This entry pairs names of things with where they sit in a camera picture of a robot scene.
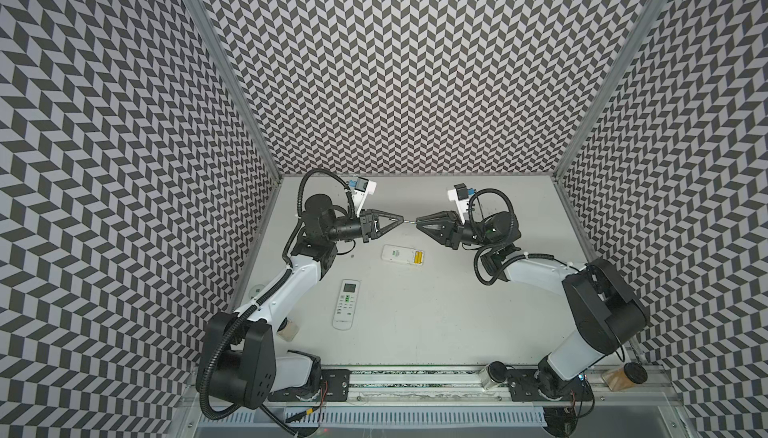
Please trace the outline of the white remote control handled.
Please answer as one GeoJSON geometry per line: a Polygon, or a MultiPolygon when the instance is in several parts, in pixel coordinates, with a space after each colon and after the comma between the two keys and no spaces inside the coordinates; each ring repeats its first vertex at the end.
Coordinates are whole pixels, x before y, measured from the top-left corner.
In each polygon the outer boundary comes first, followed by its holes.
{"type": "Polygon", "coordinates": [[[422,266],[424,258],[422,250],[389,244],[383,247],[381,254],[381,259],[385,262],[409,266],[422,266]]]}

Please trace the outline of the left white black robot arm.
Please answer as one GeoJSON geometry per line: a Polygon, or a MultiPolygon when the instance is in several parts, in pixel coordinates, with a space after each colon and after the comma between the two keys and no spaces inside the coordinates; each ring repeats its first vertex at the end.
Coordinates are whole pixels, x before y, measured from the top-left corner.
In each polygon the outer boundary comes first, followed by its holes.
{"type": "Polygon", "coordinates": [[[341,213],[325,194],[300,198],[298,209],[298,223],[283,249],[285,272],[237,310],[215,314],[206,326],[196,389],[208,419],[258,409],[275,393],[311,398],[320,390],[320,358],[298,351],[278,355],[278,331],[329,271],[338,242],[375,240],[404,221],[375,209],[341,213]]]}

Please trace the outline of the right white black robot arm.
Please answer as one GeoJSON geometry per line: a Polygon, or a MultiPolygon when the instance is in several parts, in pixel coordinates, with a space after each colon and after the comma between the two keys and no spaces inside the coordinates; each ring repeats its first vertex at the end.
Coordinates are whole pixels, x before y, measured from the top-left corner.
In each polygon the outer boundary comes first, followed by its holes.
{"type": "Polygon", "coordinates": [[[609,261],[596,258],[576,266],[552,254],[517,247],[522,237],[514,213],[502,211],[479,222],[454,211],[422,216],[416,228],[451,249],[475,245],[473,266],[486,286],[527,284],[563,297],[575,330],[534,369],[510,370],[515,401],[560,401],[578,389],[579,376],[650,324],[650,312],[609,261]]]}

